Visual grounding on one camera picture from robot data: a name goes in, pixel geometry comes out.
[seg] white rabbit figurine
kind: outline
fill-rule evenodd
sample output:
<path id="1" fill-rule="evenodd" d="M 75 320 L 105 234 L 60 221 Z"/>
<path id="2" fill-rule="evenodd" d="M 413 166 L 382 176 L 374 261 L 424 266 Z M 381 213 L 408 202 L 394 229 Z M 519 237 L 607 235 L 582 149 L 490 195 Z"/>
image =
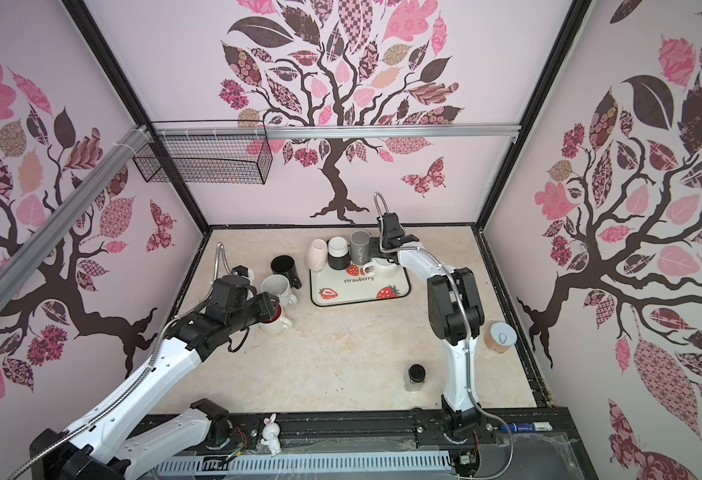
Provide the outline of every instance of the white rabbit figurine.
<path id="1" fill-rule="evenodd" d="M 270 418 L 264 418 L 263 437 L 260 439 L 260 444 L 265 445 L 271 451 L 271 456 L 279 455 L 282 452 L 282 446 L 279 444 L 279 425 L 275 423 L 277 414 L 274 413 Z"/>

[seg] pink wall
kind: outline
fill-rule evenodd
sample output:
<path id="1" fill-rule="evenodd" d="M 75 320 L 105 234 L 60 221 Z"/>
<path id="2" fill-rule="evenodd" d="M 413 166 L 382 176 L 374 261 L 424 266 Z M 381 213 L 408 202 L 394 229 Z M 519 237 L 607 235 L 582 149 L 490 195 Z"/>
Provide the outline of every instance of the pink wall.
<path id="1" fill-rule="evenodd" d="M 394 124 L 418 112 L 447 122 L 517 122 L 569 5 L 569 0 L 207 0 L 189 8 L 169 1 L 89 2 L 152 119 L 252 114 L 265 115 L 270 128 L 278 128 L 272 120 L 280 125 L 347 124 L 351 108 L 352 123 L 361 124 L 377 124 L 397 111 Z M 350 12 L 359 13 L 363 27 L 355 29 Z M 271 22 L 282 33 L 262 34 L 254 22 Z M 327 72 L 316 59 L 299 55 L 299 63 L 290 56 L 308 52 L 309 58 L 318 57 L 331 37 L 349 46 L 348 61 L 325 54 L 321 64 Z M 146 49 L 146 44 L 157 47 Z M 237 48 L 243 49 L 243 60 Z M 410 68 L 418 50 L 423 56 Z M 307 75 L 303 81 L 298 69 Z M 355 70 L 365 75 L 355 81 Z M 296 78 L 290 79 L 290 71 Z M 375 109 L 365 111 L 377 95 Z M 425 121 L 420 117 L 413 121 Z M 189 187 L 212 224 L 373 223 L 369 210 L 374 210 L 377 190 L 403 221 L 476 220 L 507 138 L 420 138 L 411 148 L 390 140 L 356 141 L 354 150 L 365 152 L 365 160 L 350 161 L 347 145 L 336 148 L 330 142 L 333 147 L 324 158 L 318 139 L 286 150 L 283 142 L 275 142 L 265 186 Z M 309 157 L 301 165 L 285 154 L 300 148 L 307 148 L 308 155 L 313 150 L 317 161 Z M 429 168 L 440 158 L 442 171 L 435 167 L 435 176 L 429 177 Z M 416 192 L 403 178 L 429 191 Z"/>
<path id="2" fill-rule="evenodd" d="M 58 2 L 0 1 L 0 268 L 131 127 Z M 145 359 L 200 239 L 132 162 L 106 186 L 0 316 L 0 477 Z"/>
<path id="3" fill-rule="evenodd" d="M 488 227 L 600 478 L 702 478 L 701 11 L 595 5 Z"/>

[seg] mug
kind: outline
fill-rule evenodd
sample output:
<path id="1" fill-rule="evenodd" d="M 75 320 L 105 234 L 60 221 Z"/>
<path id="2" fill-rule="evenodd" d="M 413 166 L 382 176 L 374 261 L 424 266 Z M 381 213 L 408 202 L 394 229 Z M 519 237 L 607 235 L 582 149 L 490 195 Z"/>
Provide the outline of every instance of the mug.
<path id="1" fill-rule="evenodd" d="M 289 284 L 293 286 L 294 289 L 299 289 L 303 286 L 300 283 L 300 278 L 298 278 L 298 270 L 295 268 L 295 260 L 289 255 L 279 255 L 277 258 L 271 260 L 271 271 L 275 275 L 284 275 L 289 280 Z"/>
<path id="2" fill-rule="evenodd" d="M 364 265 L 369 262 L 369 239 L 372 235 L 366 230 L 357 230 L 351 234 L 351 263 Z"/>
<path id="3" fill-rule="evenodd" d="M 308 247 L 306 264 L 309 270 L 320 272 L 327 266 L 327 242 L 317 238 Z"/>
<path id="4" fill-rule="evenodd" d="M 334 236 L 327 242 L 327 263 L 333 270 L 345 270 L 351 264 L 349 245 L 342 236 Z"/>
<path id="5" fill-rule="evenodd" d="M 388 262 L 385 258 L 373 258 L 371 262 L 364 264 L 362 270 L 365 275 L 377 275 L 381 280 L 386 280 L 396 274 L 397 264 Z"/>
<path id="6" fill-rule="evenodd" d="M 271 275 L 260 283 L 260 291 L 270 293 L 279 297 L 279 304 L 282 306 L 297 305 L 298 297 L 289 288 L 289 280 L 284 275 Z"/>
<path id="7" fill-rule="evenodd" d="M 281 306 L 277 306 L 277 315 L 273 319 L 260 322 L 260 329 L 269 335 L 276 335 L 289 328 L 293 328 L 293 321 L 284 316 Z"/>

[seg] black wire mesh basket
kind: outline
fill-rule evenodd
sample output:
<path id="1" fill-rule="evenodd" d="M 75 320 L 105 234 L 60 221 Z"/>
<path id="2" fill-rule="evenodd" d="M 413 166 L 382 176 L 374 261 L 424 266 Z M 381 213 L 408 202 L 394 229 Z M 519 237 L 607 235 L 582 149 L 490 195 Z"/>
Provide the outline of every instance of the black wire mesh basket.
<path id="1" fill-rule="evenodd" d="M 145 144 L 133 160 L 147 182 L 265 184 L 273 161 L 265 126 L 255 120 L 240 125 L 248 127 L 248 133 L 228 133 L 231 128 L 225 128 L 225 134 L 162 131 L 156 138 L 161 145 Z M 257 126 L 262 130 L 254 132 Z"/>

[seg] marble table surface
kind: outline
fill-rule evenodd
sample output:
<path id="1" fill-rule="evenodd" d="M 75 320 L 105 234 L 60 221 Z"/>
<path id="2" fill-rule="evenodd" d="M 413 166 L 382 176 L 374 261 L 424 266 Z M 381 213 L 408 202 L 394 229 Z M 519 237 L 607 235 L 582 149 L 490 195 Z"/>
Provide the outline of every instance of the marble table surface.
<path id="1" fill-rule="evenodd" d="M 207 293 L 214 247 L 222 241 L 229 266 L 253 269 L 259 290 L 260 282 L 271 274 L 269 264 L 275 256 L 295 259 L 303 288 L 295 290 L 299 303 L 285 309 L 294 328 L 269 336 L 254 327 L 239 352 L 217 349 L 173 387 L 152 413 L 182 412 L 204 397 L 230 412 L 441 408 L 445 354 L 429 325 L 425 282 L 410 275 L 409 295 L 380 302 L 317 307 L 309 298 L 305 254 L 311 240 L 347 238 L 354 231 L 342 227 L 215 230 L 181 311 Z M 411 227 L 407 233 L 420 238 L 442 262 L 473 270 L 486 316 L 482 337 L 493 322 L 504 321 L 470 227 Z M 234 345 L 242 335 L 233 335 Z M 475 382 L 481 405 L 535 407 L 516 350 L 492 352 L 483 338 L 478 345 Z M 405 371 L 413 363 L 423 365 L 426 379 L 421 390 L 408 392 Z"/>

